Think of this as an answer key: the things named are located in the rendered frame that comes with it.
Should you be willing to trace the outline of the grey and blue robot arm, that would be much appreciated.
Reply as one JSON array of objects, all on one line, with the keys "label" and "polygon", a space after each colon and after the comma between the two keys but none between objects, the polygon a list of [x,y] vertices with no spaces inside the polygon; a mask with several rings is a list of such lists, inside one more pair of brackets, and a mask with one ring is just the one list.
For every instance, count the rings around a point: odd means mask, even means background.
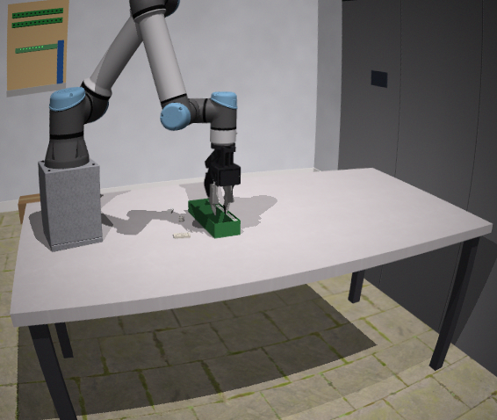
[{"label": "grey and blue robot arm", "polygon": [[129,0],[129,3],[130,18],[91,77],[85,78],[80,87],[58,90],[50,97],[49,144],[45,157],[45,166],[50,169],[75,168],[89,162],[84,124],[106,113],[112,86],[142,41],[162,106],[162,125],[176,131],[193,122],[207,122],[211,123],[212,144],[230,146],[236,142],[235,93],[218,91],[213,92],[211,98],[187,97],[165,21],[176,11],[180,0]]}]

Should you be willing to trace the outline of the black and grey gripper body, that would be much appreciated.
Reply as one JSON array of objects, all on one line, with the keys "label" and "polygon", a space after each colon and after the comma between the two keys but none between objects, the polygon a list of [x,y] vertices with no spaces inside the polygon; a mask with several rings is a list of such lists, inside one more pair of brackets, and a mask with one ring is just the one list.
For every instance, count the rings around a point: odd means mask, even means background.
[{"label": "black and grey gripper body", "polygon": [[211,143],[211,148],[217,149],[217,158],[207,167],[207,172],[209,172],[212,180],[214,180],[215,172],[215,185],[218,187],[241,184],[241,166],[234,163],[234,152],[236,152],[236,147],[234,148],[234,146],[235,143],[230,146],[220,146]]}]

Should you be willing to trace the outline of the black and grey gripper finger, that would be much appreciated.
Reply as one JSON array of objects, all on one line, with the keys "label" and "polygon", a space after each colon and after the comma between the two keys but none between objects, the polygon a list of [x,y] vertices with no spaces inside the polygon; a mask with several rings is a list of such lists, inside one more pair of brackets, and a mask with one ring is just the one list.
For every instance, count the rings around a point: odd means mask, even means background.
[{"label": "black and grey gripper finger", "polygon": [[215,185],[213,180],[210,178],[209,172],[205,173],[204,186],[212,211],[214,215],[216,215],[217,207],[215,206],[215,204],[218,205],[220,203],[220,197],[218,195],[218,186]]},{"label": "black and grey gripper finger", "polygon": [[[230,186],[231,186],[231,191],[230,191]],[[225,195],[223,197],[225,200],[223,205],[225,214],[227,214],[230,203],[234,203],[234,195],[233,195],[234,185],[230,186],[223,186],[223,189],[225,191]]]}]

